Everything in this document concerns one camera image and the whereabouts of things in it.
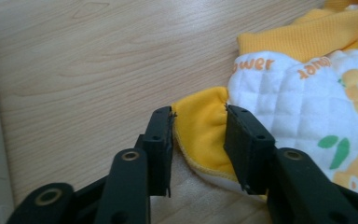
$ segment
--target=quilted white fabric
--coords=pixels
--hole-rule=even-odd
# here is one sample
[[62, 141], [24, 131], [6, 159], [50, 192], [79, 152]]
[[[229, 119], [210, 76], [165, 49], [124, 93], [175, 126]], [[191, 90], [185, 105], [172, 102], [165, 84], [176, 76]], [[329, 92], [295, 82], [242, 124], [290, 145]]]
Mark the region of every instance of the quilted white fabric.
[[227, 87], [228, 103], [250, 110], [277, 147], [305, 151], [358, 192], [358, 50], [307, 63], [272, 51], [242, 55]]

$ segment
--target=wooden table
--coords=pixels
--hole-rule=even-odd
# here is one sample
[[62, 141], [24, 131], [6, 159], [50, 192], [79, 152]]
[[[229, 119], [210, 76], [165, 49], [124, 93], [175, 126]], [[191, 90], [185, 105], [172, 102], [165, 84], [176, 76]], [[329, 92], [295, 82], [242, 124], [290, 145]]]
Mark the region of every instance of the wooden table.
[[[151, 112], [225, 86], [236, 36], [288, 24], [322, 0], [0, 1], [0, 111], [15, 202], [50, 182], [106, 175]], [[266, 223], [260, 201], [212, 186], [174, 152], [153, 223]]]

